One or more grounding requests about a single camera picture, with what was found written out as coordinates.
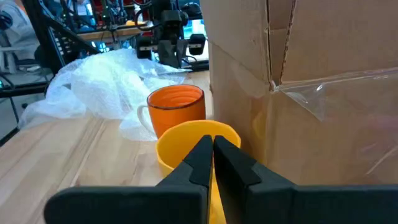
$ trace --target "plastic bag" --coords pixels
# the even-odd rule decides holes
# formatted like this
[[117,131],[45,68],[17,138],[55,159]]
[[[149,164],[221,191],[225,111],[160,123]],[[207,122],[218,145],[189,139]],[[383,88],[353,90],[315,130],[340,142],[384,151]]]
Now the plastic bag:
[[46,99],[26,108],[19,128],[82,117],[88,110],[100,118],[121,119],[120,130],[125,138],[156,140],[154,133],[139,122],[136,109],[146,103],[152,91],[183,83],[187,72],[138,59],[133,49],[76,60],[58,72],[49,85]]

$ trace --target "black equipment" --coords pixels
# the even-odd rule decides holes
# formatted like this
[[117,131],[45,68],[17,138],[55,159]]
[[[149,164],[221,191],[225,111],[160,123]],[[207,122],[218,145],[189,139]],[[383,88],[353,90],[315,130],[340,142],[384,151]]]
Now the black equipment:
[[46,204],[47,224],[208,223],[212,152],[227,223],[398,223],[398,185],[298,186],[223,136],[203,136],[155,187],[74,187]]
[[159,54],[159,62],[175,68],[182,66],[186,57],[186,49],[192,55],[200,55],[205,47],[206,37],[203,34],[192,34],[189,40],[184,39],[183,26],[190,19],[188,13],[180,10],[177,1],[151,0],[135,16],[137,18],[143,10],[151,8],[150,19],[154,26],[143,31],[153,30],[152,37],[140,36],[136,39],[136,51],[138,58],[152,57],[152,51]]

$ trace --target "yellow cup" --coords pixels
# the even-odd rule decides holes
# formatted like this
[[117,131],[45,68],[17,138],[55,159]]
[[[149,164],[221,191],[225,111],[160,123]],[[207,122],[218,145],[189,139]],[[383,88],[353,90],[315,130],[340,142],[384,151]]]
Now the yellow cup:
[[[241,147],[241,138],[227,124],[212,120],[184,122],[168,129],[156,143],[156,156],[163,176],[171,173],[206,134],[211,135],[213,140],[216,135],[222,135],[235,146]],[[210,223],[226,223],[214,169],[210,206]]]

